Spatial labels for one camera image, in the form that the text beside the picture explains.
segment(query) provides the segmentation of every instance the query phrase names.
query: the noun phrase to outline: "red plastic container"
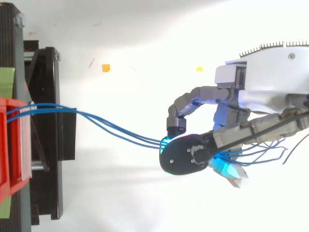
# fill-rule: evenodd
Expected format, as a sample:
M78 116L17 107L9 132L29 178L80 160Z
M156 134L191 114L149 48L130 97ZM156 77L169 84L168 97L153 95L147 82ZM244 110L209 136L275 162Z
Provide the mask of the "red plastic container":
M26 116L7 123L6 115L24 105L22 101L0 98L0 203L31 178L30 118Z

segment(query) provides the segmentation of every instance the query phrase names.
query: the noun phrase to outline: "yellow speck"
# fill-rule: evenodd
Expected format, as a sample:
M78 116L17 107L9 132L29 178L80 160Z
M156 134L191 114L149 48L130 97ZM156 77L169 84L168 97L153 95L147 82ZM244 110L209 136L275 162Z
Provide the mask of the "yellow speck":
M109 64L102 64L102 71L107 73L111 70L111 66Z
M202 72L202 71L204 71L203 67L198 66L197 67L197 72Z

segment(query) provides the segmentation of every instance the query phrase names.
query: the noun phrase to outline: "ribbed vent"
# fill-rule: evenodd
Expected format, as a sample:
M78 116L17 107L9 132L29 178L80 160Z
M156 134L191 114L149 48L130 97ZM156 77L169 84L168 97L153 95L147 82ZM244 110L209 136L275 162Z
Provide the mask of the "ribbed vent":
M0 67L14 67L14 17L16 8L11 3L0 6Z

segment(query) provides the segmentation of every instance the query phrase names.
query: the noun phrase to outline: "metal rod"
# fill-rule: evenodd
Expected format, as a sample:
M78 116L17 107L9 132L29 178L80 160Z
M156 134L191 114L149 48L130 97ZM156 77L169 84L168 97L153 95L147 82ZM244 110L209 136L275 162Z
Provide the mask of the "metal rod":
M24 52L24 61L31 62L34 52Z
M32 171L44 170L42 162L41 161L32 161L31 162L31 170Z

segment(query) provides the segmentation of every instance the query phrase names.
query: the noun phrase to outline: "wire bundle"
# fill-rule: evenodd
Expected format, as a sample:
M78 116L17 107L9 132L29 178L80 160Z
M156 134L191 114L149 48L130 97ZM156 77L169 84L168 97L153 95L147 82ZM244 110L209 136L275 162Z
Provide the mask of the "wire bundle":
M253 164L260 164L260 163L268 163L271 161L275 161L275 160L279 160L282 158L284 152L286 150L288 150L287 148L283 147L283 146L279 146L280 143L282 143L285 139L281 139L278 140L274 145L272 142L270 145L264 143L265 146L259 145L259 144L254 144L249 148L243 149L243 150L238 150L238 151L226 151L226 152L219 152L216 156L214 156L215 158L220 158L220 159L224 159L226 161L229 161L230 163L235 163L235 164L239 164L240 166L250 166ZM242 152L244 151L249 151L255 147L261 147L264 148L262 150L259 151L255 151L249 154L242 154ZM271 149L278 149L278 148L282 148L282 153L279 157L274 158L274 159L267 159L267 160L262 160L262 161L258 161L265 153L267 153L269 150ZM253 160L252 162L240 162L240 161L236 161L232 158L240 158L240 157L249 157L249 156L253 156L256 154L260 154L255 160Z
M26 105L26 106L23 106L23 107L19 107L19 108L16 108L14 110L11 110L9 112L7 112L7 115L9 116L10 114L14 113L14 112L18 112L20 110L23 110L23 109L27 109L27 108L31 108L31 107L53 107L53 108L42 108L42 109L36 109L36 110L28 110L28 111L25 111L25 112L22 112L22 113L19 113L11 118L8 118L7 122L12 122L13 120L16 120L20 117L23 117L23 116L30 116L30 115L37 115L37 114L48 114L48 113L73 113L73 114L80 114L82 115L83 117L87 118L89 121L91 121L92 123L94 123L95 125L97 125L98 127L100 127L101 129L103 129L104 131L106 131L107 133L113 135L113 136L116 136L120 139L123 139L123 140L126 140L130 143L133 143L133 144L136 144L136 145L139 145L139 146L143 146L143 147L147 147L147 148L153 148L153 149L160 149L160 146L162 144L162 142L160 140L156 140L156 139L152 139L152 138L148 138L148 137L144 137L144 136L141 136L141 135L138 135L136 133L133 133L131 131L128 131L124 128L121 128L99 116L96 116L96 115L92 115L92 114L89 114L89 113L86 113L86 112L82 112L82 111L78 111L78 110L75 110L73 108L69 108L69 107L66 107L66 106L63 106L63 105L59 105L59 104L53 104L53 103L38 103L38 104L32 104L32 105ZM105 126L108 126L118 132L121 132L125 135L128 135L136 140L140 140L142 141L143 143L140 143L140 142L136 142L136 141L133 141L131 139L128 139L126 137L123 137L119 134L116 134L110 130L108 130L107 128L105 128L103 125Z
M28 111L25 111L25 112L21 112L13 117L9 117L10 114L14 113L14 112L18 112L20 110L23 110L23 109L27 109L27 108L31 108L31 107L45 107L45 108L40 108L40 109L35 109L35 110L28 110ZM47 114L47 113L73 113L73 114L80 114L82 115L83 117L85 117L86 119L88 119L89 121L91 121L92 123L94 123L95 125L97 125L98 127L100 127L101 129L103 129L104 131L106 131L107 133L113 135L113 136L116 136L120 139L123 139L123 140L126 140L130 143L133 143L133 144L136 144L136 145L139 145L139 146L143 146L143 147L147 147L147 148L152 148L152 149L163 149L167 143L169 141L161 141L161 140L156 140L156 139L152 139L152 138L148 138L148 137L145 137L145 136L141 136L141 135L138 135L136 133L133 133L131 131L128 131L124 128L121 128L99 116L96 116L96 115L93 115L93 114L89 114L89 113L86 113L86 112L82 112L82 111L78 111L76 109L73 109L73 108L69 108L69 107L66 107L66 106L63 106L63 105L59 105L59 104L53 104L53 103L38 103L38 104L32 104L32 105L26 105L26 106L23 106L23 107L19 107L19 108L16 108L14 110L11 110L9 112L7 112L7 115L8 115L8 120L7 122L11 122L13 120L16 120L20 117L23 117L23 116L30 116L30 115L37 115L37 114ZM131 139L128 139L126 137L123 137L117 133L114 133L110 130L108 130L107 128L105 128L103 125L105 126L108 126L118 132L121 132L127 136L130 136L131 138L133 139L136 139L136 140L139 140L139 141L142 141L143 143L141 142L137 142L137 141L133 141ZM246 148L246 149L243 149L243 150L238 150L238 151L221 151L219 153L217 153L214 158L221 158L221 159L224 159L226 161L229 161L230 163L236 163L236 164L239 164L241 166L250 166L250 165L253 165L253 164L259 164L259 163L266 163L266 162L271 162L271 161L275 161L275 160L279 160L281 159L281 157L283 156L284 152L287 150L287 148L283 147L283 146L278 146L281 142L283 142L285 139L281 139L279 141L277 141L274 145L273 145L273 142L270 144L270 145L267 145L266 143L264 143L265 146L262 146L262 145L259 145L259 144L254 144L252 145L251 147L249 148ZM244 151L249 151L251 149L254 149L256 147L261 147L261 148L264 148L262 150L259 150L259 151L256 151L256 152L252 152L252 153L249 153L249 154L242 154L242 152ZM275 159L268 159L268 160L263 160L263 161L258 161L266 152L268 152L269 150L271 149L277 149L277 148L282 148L283 151L281 153L281 155L278 157L278 158L275 158ZM240 158L240 157L249 157L249 156L253 156L253 155L256 155L256 154L259 154L261 153L260 156L258 156L254 161L252 162L240 162L240 161L236 161L235 158Z

